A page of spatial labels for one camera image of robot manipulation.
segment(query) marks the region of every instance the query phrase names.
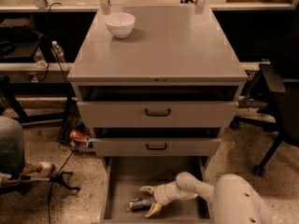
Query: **person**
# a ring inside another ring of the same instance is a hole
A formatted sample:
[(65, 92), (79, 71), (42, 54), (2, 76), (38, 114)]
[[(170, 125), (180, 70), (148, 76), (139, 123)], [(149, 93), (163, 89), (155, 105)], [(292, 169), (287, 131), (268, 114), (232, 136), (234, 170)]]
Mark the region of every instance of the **person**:
[[(15, 119), (0, 116), (0, 173), (45, 177), (53, 174), (55, 169), (57, 167), (48, 161), (26, 162), (22, 126)], [(21, 182), (0, 176), (0, 189), (17, 186)]]

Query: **white bowl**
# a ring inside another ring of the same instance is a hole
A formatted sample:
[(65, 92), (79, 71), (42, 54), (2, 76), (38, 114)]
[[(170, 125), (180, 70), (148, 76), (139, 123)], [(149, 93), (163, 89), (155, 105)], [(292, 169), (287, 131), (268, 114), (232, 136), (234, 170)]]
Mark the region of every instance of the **white bowl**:
[(135, 17), (129, 13), (112, 13), (105, 17), (107, 29), (117, 38), (125, 38), (134, 28)]

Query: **concrete floor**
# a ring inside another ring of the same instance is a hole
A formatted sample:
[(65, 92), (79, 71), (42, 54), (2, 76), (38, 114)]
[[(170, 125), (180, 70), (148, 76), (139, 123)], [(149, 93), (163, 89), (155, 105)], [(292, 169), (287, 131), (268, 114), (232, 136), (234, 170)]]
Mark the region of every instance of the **concrete floor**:
[[(64, 100), (21, 100), (28, 114), (61, 110)], [(240, 109), (239, 113), (257, 116), (255, 109)], [(10, 109), (2, 115), (15, 117)], [(71, 153), (69, 145), (57, 142), (60, 122), (23, 125), (25, 155), (29, 162), (52, 161), (63, 165)], [(252, 174), (252, 166), (259, 163), (271, 146), (275, 133), (264, 133), (260, 128), (241, 124), (239, 130), (227, 128), (217, 154), (206, 170), (206, 182), (214, 185), (224, 174), (244, 177), (265, 199), (273, 214), (273, 224), (299, 223), (299, 149), (282, 144), (266, 166), (263, 178)], [(75, 153), (64, 167), (74, 174), (67, 178), (70, 186), (80, 186), (76, 194), (54, 184), (50, 198), (50, 223), (99, 223), (106, 172), (99, 158)], [(25, 195), (11, 192), (0, 196), (0, 223), (49, 223), (49, 182), (36, 182)]]

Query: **foot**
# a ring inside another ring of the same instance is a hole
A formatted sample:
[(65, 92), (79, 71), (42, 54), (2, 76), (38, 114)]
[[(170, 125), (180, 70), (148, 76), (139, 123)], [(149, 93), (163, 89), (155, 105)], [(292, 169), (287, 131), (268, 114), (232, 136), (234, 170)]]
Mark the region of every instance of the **foot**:
[[(31, 177), (46, 177), (57, 173), (56, 166), (48, 161), (38, 163), (26, 163), (23, 172), (20, 175), (29, 175)], [(10, 180), (8, 178), (0, 177), (0, 188), (17, 186), (21, 183), (34, 182), (34, 180)]]

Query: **black handle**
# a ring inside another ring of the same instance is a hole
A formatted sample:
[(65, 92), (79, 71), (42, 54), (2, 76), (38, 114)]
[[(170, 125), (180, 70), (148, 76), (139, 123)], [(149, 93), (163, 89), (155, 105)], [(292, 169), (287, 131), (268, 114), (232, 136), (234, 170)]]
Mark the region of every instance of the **black handle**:
[(164, 147), (150, 147), (150, 145), (147, 144), (147, 150), (161, 151), (161, 150), (166, 150), (166, 149), (167, 149), (167, 144), (164, 144)]
[(171, 110), (170, 108), (168, 108), (166, 111), (163, 112), (152, 112), (152, 111), (148, 111), (148, 109), (146, 108), (144, 110), (144, 113), (146, 114), (146, 116), (150, 116), (150, 117), (167, 117), (170, 116)]

